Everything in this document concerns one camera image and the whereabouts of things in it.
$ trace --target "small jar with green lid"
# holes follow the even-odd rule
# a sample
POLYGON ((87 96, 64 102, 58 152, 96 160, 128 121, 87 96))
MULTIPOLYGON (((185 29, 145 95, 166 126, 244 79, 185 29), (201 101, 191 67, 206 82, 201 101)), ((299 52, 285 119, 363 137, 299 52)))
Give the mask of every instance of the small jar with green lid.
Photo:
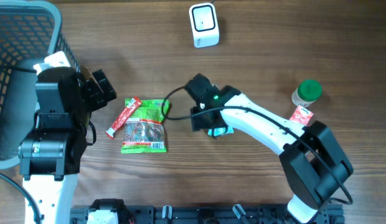
POLYGON ((322 86, 316 80, 305 80, 294 91, 291 99, 296 106, 308 107, 322 95, 322 86))

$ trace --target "cable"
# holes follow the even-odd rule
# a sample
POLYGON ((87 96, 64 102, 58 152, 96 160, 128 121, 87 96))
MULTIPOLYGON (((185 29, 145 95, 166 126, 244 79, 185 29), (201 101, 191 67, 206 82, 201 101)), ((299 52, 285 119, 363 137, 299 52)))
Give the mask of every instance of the cable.
POLYGON ((345 205, 352 205, 354 203, 354 200, 353 198, 351 197, 350 193, 348 192, 348 190, 345 188, 344 184, 342 184, 342 182, 338 179, 338 177, 334 174, 334 172, 331 170, 331 168, 326 164, 326 162, 321 158, 321 156, 314 150, 312 149, 311 146, 309 146, 308 144, 306 144, 298 135, 296 135, 294 132, 290 131, 289 128, 286 128, 284 127, 283 125, 281 125, 279 122, 273 120, 272 118, 268 117, 267 115, 261 113, 261 112, 258 112, 256 110, 253 110, 251 108, 246 108, 246 107, 243 107, 243 106, 221 106, 221 107, 218 107, 218 108, 211 108, 211 109, 208 109, 208 110, 205 110, 205 111, 201 111, 201 112, 198 112, 196 114, 190 114, 190 115, 187 115, 187 116, 181 116, 181 117, 176 117, 176 118, 170 118, 168 117, 168 115, 165 115, 164 113, 164 105, 165 105, 165 102, 166 100, 168 100, 168 98, 174 94, 175 92, 183 89, 184 86, 181 86, 175 90, 173 90, 172 92, 170 92, 165 98, 164 98, 164 101, 162 102, 162 105, 161 105, 161 113, 162 115, 164 116, 164 119, 169 119, 171 121, 180 121, 180 120, 183 120, 183 119, 191 119, 191 118, 194 118, 196 116, 201 116, 203 114, 206 114, 206 113, 210 113, 210 112, 213 112, 213 111, 221 111, 221 110, 224 110, 224 109, 238 109, 238 110, 244 110, 244 111, 247 111, 247 112, 251 112, 253 114, 256 114, 258 116, 261 116, 262 118, 265 118, 266 120, 268 120, 269 122, 273 123, 274 125, 276 125, 277 127, 279 127, 280 129, 284 130, 286 133, 290 134, 292 137, 294 137, 295 139, 297 139, 298 142, 300 142, 304 147, 306 147, 309 151, 312 152, 312 154, 319 160, 319 162, 327 169, 327 171, 330 173, 331 177, 337 182, 338 186, 341 188, 341 190, 343 191, 343 193, 345 194, 345 196, 348 198, 348 202, 345 201, 345 200, 342 200, 342 199, 339 199, 339 198, 329 198, 329 200, 333 200, 333 201, 337 201, 337 202, 340 202, 340 203, 343 203, 345 205))
POLYGON ((95 126, 93 125, 93 123, 91 121, 89 121, 89 126, 92 129, 93 142, 87 142, 87 145, 88 146, 93 146, 93 144, 96 142, 96 129, 95 129, 95 126))
POLYGON ((17 70, 20 72, 37 73, 37 70, 35 70, 35 69, 20 68, 20 67, 16 67, 13 65, 0 65, 0 69, 11 69, 11 70, 17 70))
POLYGON ((31 197, 31 195, 25 190, 24 187, 20 186, 18 183, 14 182, 12 179, 4 175, 3 173, 0 173, 0 178, 2 180, 5 180, 7 183, 12 185, 14 188, 16 188, 18 191, 20 191, 23 196, 27 199, 29 202, 29 205, 32 207, 32 211, 34 212, 34 221, 36 224, 41 223, 40 213, 37 204, 35 203, 35 200, 31 197))

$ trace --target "small box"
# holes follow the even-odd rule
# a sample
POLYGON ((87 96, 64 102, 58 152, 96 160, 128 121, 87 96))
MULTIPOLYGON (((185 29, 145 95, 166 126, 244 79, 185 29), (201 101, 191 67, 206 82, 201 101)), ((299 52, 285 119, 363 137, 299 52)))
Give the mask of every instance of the small box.
POLYGON ((194 46, 197 48, 218 44, 217 13, 211 3, 195 4, 189 9, 194 46))

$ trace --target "tabletop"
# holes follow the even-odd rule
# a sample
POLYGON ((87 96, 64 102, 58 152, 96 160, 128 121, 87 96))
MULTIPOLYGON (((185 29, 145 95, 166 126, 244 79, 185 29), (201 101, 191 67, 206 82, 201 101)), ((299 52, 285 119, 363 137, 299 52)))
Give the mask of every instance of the tabletop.
MULTIPOLYGON (((189 120, 166 121, 167 153, 120 154, 123 130, 114 140, 105 130, 124 98, 164 98, 197 73, 284 118, 294 89, 315 79, 324 92, 308 109, 354 166, 347 223, 386 223, 386 1, 219 0, 220 42, 203 49, 192 39, 194 1, 54 2, 79 64, 101 68, 117 92, 92 114, 98 140, 82 157, 74 205, 287 203, 293 193, 278 157, 245 133, 215 141, 189 120)), ((183 91, 170 101, 173 116, 194 105, 183 91)), ((5 174, 21 183, 18 167, 5 174)), ((0 180, 0 223, 23 222, 23 197, 0 180)))

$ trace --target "plastic basket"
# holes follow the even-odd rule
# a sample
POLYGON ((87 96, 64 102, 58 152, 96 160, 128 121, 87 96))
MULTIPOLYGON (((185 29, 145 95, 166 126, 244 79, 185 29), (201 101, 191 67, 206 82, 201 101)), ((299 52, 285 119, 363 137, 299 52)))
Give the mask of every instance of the plastic basket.
MULTIPOLYGON (((43 1, 0 1, 0 65, 33 69, 64 51, 80 67, 61 33, 62 16, 43 1)), ((37 75, 0 69, 0 169, 19 163, 18 147, 33 125, 37 75)))

